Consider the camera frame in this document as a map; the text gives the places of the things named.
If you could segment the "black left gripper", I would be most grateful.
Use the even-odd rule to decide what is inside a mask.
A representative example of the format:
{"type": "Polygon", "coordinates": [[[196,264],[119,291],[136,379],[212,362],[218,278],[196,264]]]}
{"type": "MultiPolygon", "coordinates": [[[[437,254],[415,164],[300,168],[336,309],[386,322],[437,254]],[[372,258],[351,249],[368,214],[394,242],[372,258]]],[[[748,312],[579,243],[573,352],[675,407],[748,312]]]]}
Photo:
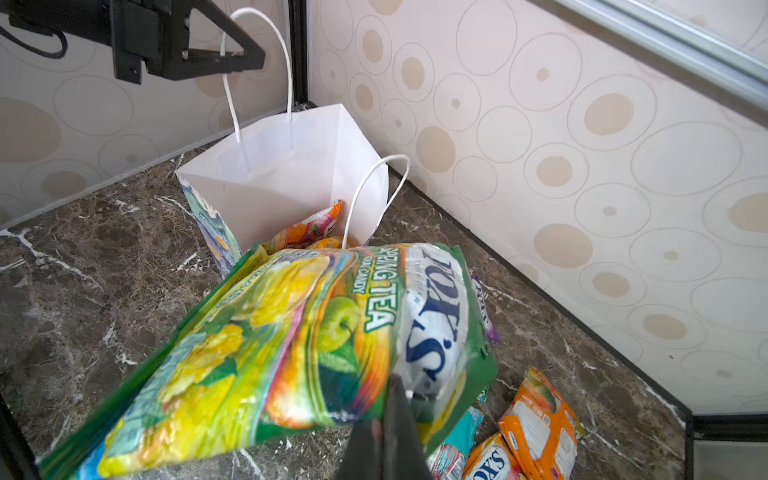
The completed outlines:
{"type": "Polygon", "coordinates": [[[264,49],[210,0],[3,1],[9,28],[1,37],[39,57],[65,57],[68,37],[111,48],[115,77],[139,84],[141,69],[167,80],[259,70],[264,49]],[[190,46],[191,14],[199,12],[240,52],[190,46]]]}

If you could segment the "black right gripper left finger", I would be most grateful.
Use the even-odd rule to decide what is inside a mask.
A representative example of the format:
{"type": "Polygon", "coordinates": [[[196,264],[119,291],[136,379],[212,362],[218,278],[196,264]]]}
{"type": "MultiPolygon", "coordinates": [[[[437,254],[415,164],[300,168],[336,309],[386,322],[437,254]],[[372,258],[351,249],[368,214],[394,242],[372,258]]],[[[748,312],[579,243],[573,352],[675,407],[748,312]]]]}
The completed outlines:
{"type": "Polygon", "coordinates": [[[357,423],[350,434],[336,480],[378,480],[382,477],[382,424],[380,420],[357,423]]]}

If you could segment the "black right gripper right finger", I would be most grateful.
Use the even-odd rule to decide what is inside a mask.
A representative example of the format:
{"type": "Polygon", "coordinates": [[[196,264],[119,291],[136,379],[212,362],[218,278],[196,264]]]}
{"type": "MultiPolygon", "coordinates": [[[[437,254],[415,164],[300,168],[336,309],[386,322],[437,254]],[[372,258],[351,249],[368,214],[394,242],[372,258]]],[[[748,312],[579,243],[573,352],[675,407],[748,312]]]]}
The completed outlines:
{"type": "Polygon", "coordinates": [[[400,376],[389,379],[383,414],[383,478],[431,480],[400,376]]]}

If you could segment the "teal snack bag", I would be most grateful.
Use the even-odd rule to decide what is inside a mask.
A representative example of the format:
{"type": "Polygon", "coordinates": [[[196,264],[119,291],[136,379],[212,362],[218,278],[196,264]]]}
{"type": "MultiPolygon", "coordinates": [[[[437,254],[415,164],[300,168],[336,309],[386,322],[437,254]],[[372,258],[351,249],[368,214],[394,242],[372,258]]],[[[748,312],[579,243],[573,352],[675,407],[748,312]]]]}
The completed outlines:
{"type": "Polygon", "coordinates": [[[440,447],[427,459],[427,466],[435,480],[461,480],[475,444],[477,429],[484,414],[470,407],[440,447]]]}

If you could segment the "floral paper bag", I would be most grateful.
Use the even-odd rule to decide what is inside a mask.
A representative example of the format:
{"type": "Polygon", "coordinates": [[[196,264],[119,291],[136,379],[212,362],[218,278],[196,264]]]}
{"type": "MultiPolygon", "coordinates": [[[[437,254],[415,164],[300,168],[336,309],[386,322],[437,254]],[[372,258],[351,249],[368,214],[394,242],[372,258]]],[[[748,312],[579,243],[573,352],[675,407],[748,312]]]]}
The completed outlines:
{"type": "Polygon", "coordinates": [[[316,228],[346,246],[366,244],[396,193],[388,166],[410,168],[406,155],[380,157],[342,104],[287,110],[197,155],[177,179],[222,276],[253,244],[331,207],[335,220],[316,228]]]}

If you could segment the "green Fox's candy bag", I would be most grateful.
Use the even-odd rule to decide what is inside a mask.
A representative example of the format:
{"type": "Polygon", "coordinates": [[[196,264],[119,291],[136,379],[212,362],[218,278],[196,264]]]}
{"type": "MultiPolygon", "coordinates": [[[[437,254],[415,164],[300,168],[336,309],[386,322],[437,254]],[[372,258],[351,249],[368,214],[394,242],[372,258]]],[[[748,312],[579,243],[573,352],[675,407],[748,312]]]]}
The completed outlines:
{"type": "Polygon", "coordinates": [[[378,419],[392,376],[431,453],[497,372],[459,248],[260,246],[39,471],[106,479],[378,419]]]}

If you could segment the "orange mango snack bag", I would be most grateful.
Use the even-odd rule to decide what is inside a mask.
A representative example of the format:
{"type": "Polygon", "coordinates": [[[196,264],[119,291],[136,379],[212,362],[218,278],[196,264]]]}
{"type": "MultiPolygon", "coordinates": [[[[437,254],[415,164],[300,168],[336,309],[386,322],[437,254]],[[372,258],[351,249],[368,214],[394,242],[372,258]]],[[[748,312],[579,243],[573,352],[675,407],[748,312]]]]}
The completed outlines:
{"type": "Polygon", "coordinates": [[[498,426],[527,478],[571,477],[585,430],[573,409],[541,371],[528,368],[498,426]]]}

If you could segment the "pink yellow Fox's fruits bag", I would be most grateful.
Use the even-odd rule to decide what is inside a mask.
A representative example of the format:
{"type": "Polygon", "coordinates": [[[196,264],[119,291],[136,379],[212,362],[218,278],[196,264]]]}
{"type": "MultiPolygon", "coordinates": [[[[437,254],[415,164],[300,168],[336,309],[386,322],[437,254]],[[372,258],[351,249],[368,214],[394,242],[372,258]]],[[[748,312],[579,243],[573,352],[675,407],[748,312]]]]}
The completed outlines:
{"type": "Polygon", "coordinates": [[[331,207],[318,211],[306,219],[278,232],[262,244],[268,254],[284,249],[307,249],[310,244],[333,236],[344,202],[336,201],[331,207]]]}

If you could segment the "yellow mango gummy bag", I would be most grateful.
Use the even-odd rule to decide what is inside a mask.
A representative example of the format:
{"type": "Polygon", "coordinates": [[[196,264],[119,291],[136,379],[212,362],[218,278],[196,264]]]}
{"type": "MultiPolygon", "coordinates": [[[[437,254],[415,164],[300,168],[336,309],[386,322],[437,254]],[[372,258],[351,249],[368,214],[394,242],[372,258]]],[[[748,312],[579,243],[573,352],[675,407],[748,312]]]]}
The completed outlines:
{"type": "Polygon", "coordinates": [[[342,239],[339,237],[329,237],[324,238],[321,240],[318,240],[309,246],[307,246],[308,250],[317,250],[317,249],[339,249],[342,247],[342,239]]]}

